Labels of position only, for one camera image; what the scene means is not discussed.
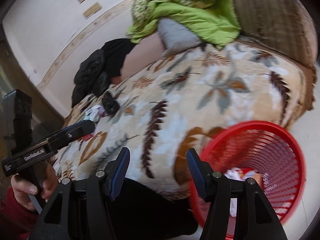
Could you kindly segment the purple plastic wrapper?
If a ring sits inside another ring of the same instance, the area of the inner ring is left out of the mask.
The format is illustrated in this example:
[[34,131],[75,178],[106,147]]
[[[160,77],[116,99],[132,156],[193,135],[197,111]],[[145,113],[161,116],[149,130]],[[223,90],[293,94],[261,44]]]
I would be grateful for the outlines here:
[[108,113],[106,112],[103,106],[98,107],[98,114],[101,118],[108,116]]

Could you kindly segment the brown striped headboard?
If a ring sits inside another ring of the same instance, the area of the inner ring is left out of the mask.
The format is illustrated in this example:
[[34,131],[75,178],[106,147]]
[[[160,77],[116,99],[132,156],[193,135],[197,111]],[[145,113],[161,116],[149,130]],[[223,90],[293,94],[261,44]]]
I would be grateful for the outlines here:
[[299,0],[233,0],[245,36],[310,68],[318,54],[314,22]]

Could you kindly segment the pink quilted mattress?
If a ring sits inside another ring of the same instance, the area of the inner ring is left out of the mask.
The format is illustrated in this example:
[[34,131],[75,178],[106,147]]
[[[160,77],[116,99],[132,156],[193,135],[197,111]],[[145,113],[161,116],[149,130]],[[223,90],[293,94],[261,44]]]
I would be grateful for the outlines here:
[[153,62],[157,62],[163,56],[165,47],[157,32],[145,37],[125,57],[121,75],[112,77],[111,83],[117,85],[124,79],[135,75]]

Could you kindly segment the red cigarette pack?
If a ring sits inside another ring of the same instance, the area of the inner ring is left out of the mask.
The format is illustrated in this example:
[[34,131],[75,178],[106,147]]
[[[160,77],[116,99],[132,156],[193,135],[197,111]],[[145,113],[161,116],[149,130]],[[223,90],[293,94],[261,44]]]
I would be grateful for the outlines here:
[[82,141],[88,141],[88,140],[90,140],[90,139],[93,138],[93,137],[94,137],[94,135],[93,135],[93,133],[91,133],[91,134],[88,134],[88,135],[86,135],[86,136],[78,139],[78,141],[80,141],[80,142],[82,142]]

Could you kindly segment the mint green white sock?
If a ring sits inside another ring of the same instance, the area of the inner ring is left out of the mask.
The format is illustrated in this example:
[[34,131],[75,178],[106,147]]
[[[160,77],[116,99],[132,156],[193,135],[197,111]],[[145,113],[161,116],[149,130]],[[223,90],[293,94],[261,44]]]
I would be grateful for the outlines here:
[[94,123],[97,123],[100,120],[99,114],[100,106],[96,105],[86,111],[83,120],[90,120]]

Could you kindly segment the black puffer jacket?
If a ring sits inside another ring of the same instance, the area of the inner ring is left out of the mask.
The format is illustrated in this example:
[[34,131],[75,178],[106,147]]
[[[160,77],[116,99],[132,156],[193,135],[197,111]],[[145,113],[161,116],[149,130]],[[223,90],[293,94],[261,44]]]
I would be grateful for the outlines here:
[[72,107],[79,104],[89,94],[100,97],[107,90],[110,83],[107,79],[104,63],[104,52],[102,49],[98,49],[80,64],[74,77]]

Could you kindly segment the green floral quilt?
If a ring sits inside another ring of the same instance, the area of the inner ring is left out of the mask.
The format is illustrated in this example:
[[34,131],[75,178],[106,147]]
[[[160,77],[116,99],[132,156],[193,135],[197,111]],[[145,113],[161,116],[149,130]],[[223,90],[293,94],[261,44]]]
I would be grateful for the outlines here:
[[127,36],[133,43],[152,34],[163,17],[217,48],[233,42],[241,32],[233,0],[133,0],[131,16]]

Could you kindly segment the grey quilted pillow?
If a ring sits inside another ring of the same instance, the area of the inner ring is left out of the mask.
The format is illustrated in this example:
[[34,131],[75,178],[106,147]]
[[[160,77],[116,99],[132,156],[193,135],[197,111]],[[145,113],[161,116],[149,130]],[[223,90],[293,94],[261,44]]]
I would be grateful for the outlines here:
[[180,53],[203,43],[195,33],[170,18],[161,18],[158,22],[157,31],[165,48],[164,57]]

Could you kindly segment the black plastic bag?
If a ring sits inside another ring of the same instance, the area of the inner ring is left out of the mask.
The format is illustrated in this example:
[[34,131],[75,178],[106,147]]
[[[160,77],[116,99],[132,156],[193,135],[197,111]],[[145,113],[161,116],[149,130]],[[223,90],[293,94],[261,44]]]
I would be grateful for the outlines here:
[[111,117],[115,116],[120,109],[119,103],[116,101],[116,99],[112,96],[112,94],[109,91],[106,91],[104,93],[104,96],[102,98],[102,104],[107,115]]

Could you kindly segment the red plastic waste basket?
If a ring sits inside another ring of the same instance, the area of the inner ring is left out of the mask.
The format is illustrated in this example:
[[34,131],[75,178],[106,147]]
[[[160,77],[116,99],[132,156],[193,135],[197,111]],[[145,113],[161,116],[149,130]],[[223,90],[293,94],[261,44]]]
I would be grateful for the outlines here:
[[[253,178],[271,203],[281,225],[293,214],[305,183],[302,150],[284,128],[266,121],[248,121],[225,129],[198,153],[214,171],[229,179]],[[191,207],[202,229],[210,204],[190,185]],[[234,239],[237,200],[231,199],[226,239]]]

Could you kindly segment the black cloth garment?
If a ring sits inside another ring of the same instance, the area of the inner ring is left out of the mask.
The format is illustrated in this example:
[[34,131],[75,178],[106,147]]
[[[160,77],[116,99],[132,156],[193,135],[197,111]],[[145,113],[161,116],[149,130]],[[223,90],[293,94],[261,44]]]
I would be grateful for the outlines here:
[[123,67],[125,57],[136,46],[128,38],[118,38],[106,42],[102,46],[104,53],[104,68],[107,76],[112,77],[121,76],[121,69]]

